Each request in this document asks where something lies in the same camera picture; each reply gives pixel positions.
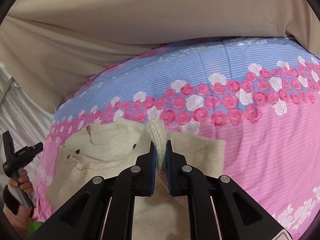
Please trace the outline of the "person's left hand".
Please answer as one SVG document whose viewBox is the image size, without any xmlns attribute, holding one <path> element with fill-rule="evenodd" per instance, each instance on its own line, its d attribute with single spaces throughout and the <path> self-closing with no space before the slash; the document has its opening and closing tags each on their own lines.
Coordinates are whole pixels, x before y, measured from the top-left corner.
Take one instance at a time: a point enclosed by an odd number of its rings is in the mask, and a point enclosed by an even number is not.
<svg viewBox="0 0 320 240">
<path fill-rule="evenodd" d="M 25 169 L 21 170 L 20 177 L 17 180 L 10 178 L 3 190 L 3 212 L 15 231 L 21 237 L 25 237 L 29 218 L 33 210 L 32 208 L 26 209 L 24 207 L 16 188 L 21 189 L 27 194 L 33 194 L 34 192 L 33 185 Z"/>
</svg>

